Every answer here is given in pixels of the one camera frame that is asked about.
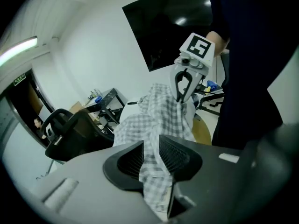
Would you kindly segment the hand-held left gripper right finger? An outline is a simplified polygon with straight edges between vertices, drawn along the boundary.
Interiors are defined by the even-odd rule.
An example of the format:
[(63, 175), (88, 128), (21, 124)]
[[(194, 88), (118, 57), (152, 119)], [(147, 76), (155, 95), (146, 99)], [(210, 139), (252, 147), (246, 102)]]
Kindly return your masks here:
[(274, 129), (243, 150), (159, 137), (173, 186), (170, 224), (295, 224), (297, 125)]

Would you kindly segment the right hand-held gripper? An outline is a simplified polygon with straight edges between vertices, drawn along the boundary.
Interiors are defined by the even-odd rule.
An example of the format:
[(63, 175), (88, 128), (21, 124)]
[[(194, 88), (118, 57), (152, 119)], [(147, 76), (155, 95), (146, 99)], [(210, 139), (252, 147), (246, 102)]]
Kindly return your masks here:
[(214, 60), (215, 43), (196, 34), (191, 33), (183, 45), (179, 48), (179, 57), (175, 59), (170, 71), (170, 88), (175, 100), (180, 100), (178, 83), (185, 77), (188, 85), (184, 89), (182, 103), (185, 103), (203, 76), (207, 76)]

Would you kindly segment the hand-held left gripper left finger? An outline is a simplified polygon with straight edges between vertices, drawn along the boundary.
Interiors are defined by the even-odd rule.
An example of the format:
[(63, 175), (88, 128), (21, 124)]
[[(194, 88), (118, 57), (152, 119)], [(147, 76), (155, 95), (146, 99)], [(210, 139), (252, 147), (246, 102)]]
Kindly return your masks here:
[(51, 224), (160, 224), (138, 192), (114, 186), (103, 164), (136, 143), (77, 156), (38, 182), (30, 206)]

